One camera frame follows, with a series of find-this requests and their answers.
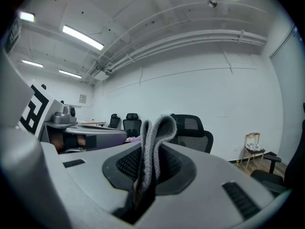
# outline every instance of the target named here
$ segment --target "black office chair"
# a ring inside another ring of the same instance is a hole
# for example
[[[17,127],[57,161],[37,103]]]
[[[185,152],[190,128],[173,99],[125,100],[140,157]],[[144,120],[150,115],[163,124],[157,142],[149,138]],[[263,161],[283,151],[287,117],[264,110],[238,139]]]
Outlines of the black office chair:
[[[119,118],[117,116],[117,114],[112,114],[111,119],[110,119],[110,124],[108,127],[116,129],[116,128],[118,128],[120,121],[121,121],[121,118]]]
[[[177,134],[171,143],[210,153],[213,145],[212,133],[203,129],[199,117],[187,114],[171,114],[177,123]]]
[[[137,137],[140,135],[142,120],[139,120],[138,114],[129,113],[126,115],[126,120],[123,120],[124,131],[127,137]]]
[[[304,170],[303,160],[305,158],[305,120],[303,121],[302,129],[299,146],[286,168],[284,180],[281,176],[273,174],[275,163],[281,162],[281,158],[277,156],[264,156],[265,159],[271,160],[269,173],[262,170],[255,170],[251,174],[251,177],[261,182],[275,196],[278,196],[287,189],[294,188],[298,182],[303,180],[302,177],[304,174],[301,173],[301,170]]]

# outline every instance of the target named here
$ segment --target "gray knit fabric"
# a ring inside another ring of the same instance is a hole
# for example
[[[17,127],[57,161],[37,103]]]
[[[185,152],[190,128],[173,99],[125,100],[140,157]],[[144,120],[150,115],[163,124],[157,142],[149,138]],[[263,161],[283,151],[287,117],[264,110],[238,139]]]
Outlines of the gray knit fabric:
[[[144,121],[141,126],[142,154],[139,166],[139,176],[135,182],[135,192],[144,193],[151,185],[153,169],[155,182],[160,177],[159,146],[170,141],[176,135],[175,120],[169,115],[162,115],[152,126],[150,121]]]

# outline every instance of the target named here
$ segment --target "ceiling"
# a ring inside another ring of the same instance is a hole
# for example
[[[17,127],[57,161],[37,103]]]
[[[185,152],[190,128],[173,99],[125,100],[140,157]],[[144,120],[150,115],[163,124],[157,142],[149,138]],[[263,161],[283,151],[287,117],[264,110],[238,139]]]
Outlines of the ceiling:
[[[95,84],[90,72],[152,42],[178,34],[210,29],[245,30],[267,36],[274,20],[272,0],[29,0],[20,10],[35,14],[35,22],[22,21],[21,38],[10,57],[17,67],[43,64],[45,73],[66,70]],[[62,32],[68,25],[102,43],[98,50]]]

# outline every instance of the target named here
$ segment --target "wall sign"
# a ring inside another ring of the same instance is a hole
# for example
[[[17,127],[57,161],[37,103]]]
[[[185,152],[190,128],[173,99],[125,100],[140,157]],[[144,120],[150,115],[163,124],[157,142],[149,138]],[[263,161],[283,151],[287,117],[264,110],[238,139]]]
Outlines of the wall sign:
[[[87,100],[87,95],[80,95],[80,104],[85,104]]]

